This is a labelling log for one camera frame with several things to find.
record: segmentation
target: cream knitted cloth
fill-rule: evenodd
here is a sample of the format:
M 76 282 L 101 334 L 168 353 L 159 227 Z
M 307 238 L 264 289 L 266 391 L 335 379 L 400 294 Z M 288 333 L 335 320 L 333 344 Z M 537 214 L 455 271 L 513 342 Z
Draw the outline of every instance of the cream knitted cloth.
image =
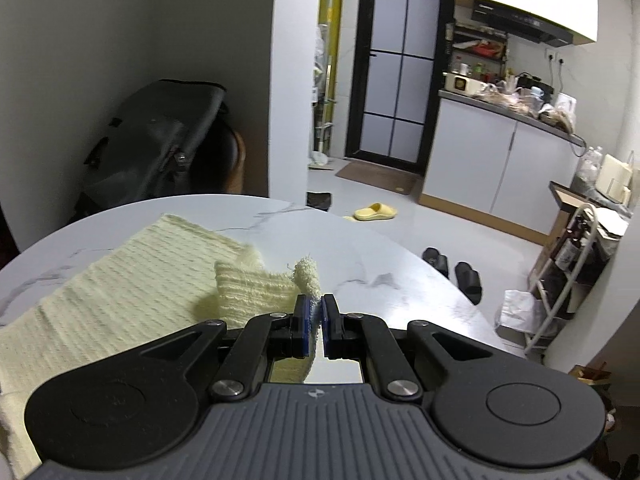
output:
M 292 275 L 270 274 L 251 246 L 162 216 L 0 329 L 0 444 L 15 477 L 40 463 L 23 414 L 43 382 L 201 320 L 238 328 L 257 314 L 292 312 L 300 291 L 320 295 L 309 258 Z M 303 380 L 310 362 L 290 361 L 274 367 L 273 381 Z

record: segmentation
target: metal pivot bolt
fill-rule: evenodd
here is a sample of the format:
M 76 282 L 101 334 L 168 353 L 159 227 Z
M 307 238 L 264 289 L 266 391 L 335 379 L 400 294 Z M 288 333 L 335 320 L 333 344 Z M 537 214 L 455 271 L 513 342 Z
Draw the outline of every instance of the metal pivot bolt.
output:
M 212 390 L 221 397 L 235 397 L 242 393 L 244 386 L 233 379 L 223 379 L 213 383 Z
M 405 381 L 404 379 L 398 379 L 391 381 L 386 389 L 398 397 L 409 397 L 418 393 L 418 385 L 413 381 Z

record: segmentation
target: round table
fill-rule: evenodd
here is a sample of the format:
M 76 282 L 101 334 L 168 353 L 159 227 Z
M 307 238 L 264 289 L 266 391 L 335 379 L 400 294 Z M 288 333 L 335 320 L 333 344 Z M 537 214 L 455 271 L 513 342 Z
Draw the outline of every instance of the round table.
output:
M 39 241 L 0 271 L 0 324 L 8 324 L 87 265 L 164 213 L 253 244 L 267 270 L 310 255 L 322 292 L 342 313 L 380 316 L 392 328 L 425 319 L 503 348 L 476 307 L 418 256 L 367 228 L 299 205 L 253 196 L 186 195 L 137 202 L 85 218 Z M 355 362 L 316 359 L 307 382 L 360 380 Z

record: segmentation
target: yellow slipper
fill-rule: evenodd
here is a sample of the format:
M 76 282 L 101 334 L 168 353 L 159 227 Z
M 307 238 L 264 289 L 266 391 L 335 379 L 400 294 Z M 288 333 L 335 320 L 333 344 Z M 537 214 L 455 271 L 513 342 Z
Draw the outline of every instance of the yellow slipper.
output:
M 391 206 L 376 202 L 364 209 L 358 209 L 353 215 L 358 220 L 391 220 L 398 214 L 398 210 Z

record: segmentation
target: black backpack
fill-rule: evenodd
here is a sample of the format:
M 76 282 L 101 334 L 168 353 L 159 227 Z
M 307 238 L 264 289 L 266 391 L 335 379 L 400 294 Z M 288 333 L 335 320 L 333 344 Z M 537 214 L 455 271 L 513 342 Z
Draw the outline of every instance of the black backpack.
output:
M 198 149 L 226 126 L 216 121 L 221 108 L 226 110 L 225 93 L 216 83 L 162 79 L 127 98 L 84 161 L 88 171 L 72 221 L 139 200 L 193 192 L 190 169 Z M 212 142 L 206 145 L 210 151 Z

